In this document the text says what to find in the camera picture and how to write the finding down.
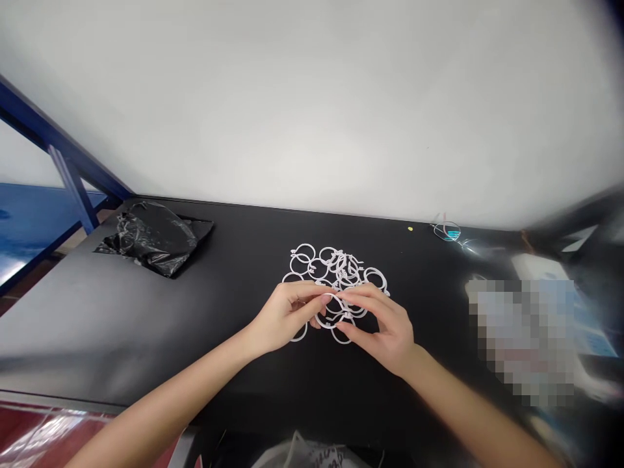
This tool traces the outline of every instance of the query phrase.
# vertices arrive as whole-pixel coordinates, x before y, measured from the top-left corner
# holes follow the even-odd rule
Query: pixelated area
[[[466,285],[479,355],[526,406],[570,406],[574,396],[573,281]]]

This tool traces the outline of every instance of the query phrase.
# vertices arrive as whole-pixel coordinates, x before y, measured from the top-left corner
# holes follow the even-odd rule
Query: left hand
[[[336,291],[314,281],[278,284],[260,313],[245,328],[256,354],[260,356],[286,345],[316,313],[325,312],[325,305],[332,297],[322,296],[324,293]]]

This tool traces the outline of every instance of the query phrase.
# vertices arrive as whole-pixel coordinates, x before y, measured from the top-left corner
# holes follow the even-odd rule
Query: hand
[[[325,312],[325,305],[336,293],[314,281],[295,281],[276,286],[265,306],[245,328],[250,346],[260,356],[286,345],[316,313]]]
[[[405,378],[418,348],[422,349],[414,344],[407,311],[371,283],[338,292],[337,296],[377,317],[379,333],[366,333],[346,321],[339,322],[336,328],[387,370]]]

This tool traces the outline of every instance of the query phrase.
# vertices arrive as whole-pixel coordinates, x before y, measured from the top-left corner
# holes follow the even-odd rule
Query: pile of plastic rings
[[[305,271],[296,271],[295,261],[303,265],[299,266],[298,269],[305,269]],[[312,279],[316,284],[329,286],[336,291],[345,291],[352,287],[371,283],[372,281],[369,278],[377,276],[382,282],[381,286],[378,286],[379,289],[389,296],[390,293],[387,290],[388,284],[385,276],[377,268],[364,268],[361,266],[362,263],[353,255],[344,253],[342,250],[337,250],[334,247],[324,247],[318,252],[317,256],[317,251],[312,245],[301,244],[296,249],[291,250],[291,271],[286,273],[281,282],[284,283],[287,278],[291,277],[297,277],[299,280]],[[351,343],[351,340],[339,340],[333,329],[336,328],[338,322],[343,320],[350,320],[355,326],[356,322],[354,319],[361,319],[368,311],[340,299],[335,294],[329,292],[327,294],[333,298],[333,301],[326,306],[326,316],[322,318],[322,316],[317,314],[315,317],[316,321],[323,328],[331,330],[333,338],[338,343],[348,345]],[[334,301],[338,303],[340,310],[330,308]],[[306,333],[307,323],[305,324],[303,334],[293,338],[291,341],[301,341],[306,336]]]

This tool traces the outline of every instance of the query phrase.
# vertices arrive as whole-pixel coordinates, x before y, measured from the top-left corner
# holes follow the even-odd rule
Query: white wall
[[[0,183],[62,187],[50,156],[0,120]]]
[[[589,3],[0,0],[0,73],[139,193],[520,228],[624,178]]]

